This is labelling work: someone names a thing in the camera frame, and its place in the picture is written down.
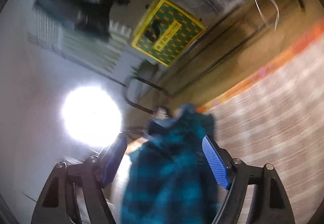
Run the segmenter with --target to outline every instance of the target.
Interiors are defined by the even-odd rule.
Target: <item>green poster with stars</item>
[[[159,0],[144,15],[131,45],[170,66],[204,30],[188,12],[168,0]]]

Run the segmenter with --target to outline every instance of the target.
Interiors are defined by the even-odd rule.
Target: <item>carpet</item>
[[[324,22],[198,110],[214,115],[217,143],[232,157],[275,166],[296,224],[307,223],[324,198]],[[252,192],[238,223],[246,221]]]

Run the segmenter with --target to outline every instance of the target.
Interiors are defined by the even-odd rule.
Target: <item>white wall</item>
[[[62,156],[81,158],[90,148],[66,132],[61,108],[79,86],[106,89],[122,112],[121,86],[30,44],[33,0],[9,0],[0,14],[0,193],[20,223],[29,223],[53,166]],[[125,61],[139,58],[130,54]]]

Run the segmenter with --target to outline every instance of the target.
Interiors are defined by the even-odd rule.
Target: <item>teal plaid fabric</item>
[[[122,224],[207,224],[216,212],[217,183],[202,152],[213,117],[185,110],[165,132],[130,157]]]

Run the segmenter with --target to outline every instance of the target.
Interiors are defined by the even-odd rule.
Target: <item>yellow border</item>
[[[178,7],[177,5],[171,3],[168,0],[160,0],[158,2],[158,4],[156,5],[156,7],[150,11],[150,16],[148,16],[142,23],[142,26],[136,31],[136,37],[133,39],[133,41],[131,42],[132,47],[134,47],[135,49],[139,50],[140,52],[144,53],[145,55],[148,55],[149,57],[155,59],[156,61],[160,62],[161,64],[163,64],[166,67],[171,66],[171,64],[174,62],[174,60],[172,61],[172,63],[170,65],[167,65],[166,63],[162,62],[161,60],[157,59],[156,57],[154,57],[153,55],[147,53],[146,51],[142,50],[140,47],[136,46],[138,40],[140,39],[140,37],[142,36],[144,30],[146,29],[146,27],[148,26],[148,24],[151,22],[152,18],[155,16],[156,12],[161,8],[161,6],[167,3],[169,6],[171,6],[172,8],[176,9],[177,11],[179,11],[180,13],[184,14],[187,18],[189,18],[192,22],[194,22],[197,26],[199,26],[201,28],[201,31],[195,35],[191,41],[182,49],[182,51],[186,50],[187,47],[189,45],[192,44],[192,42],[194,42],[198,36],[200,36],[204,31],[205,31],[205,26],[203,26],[200,22],[198,22],[193,15],[189,15],[186,11],[184,11],[182,8]]]

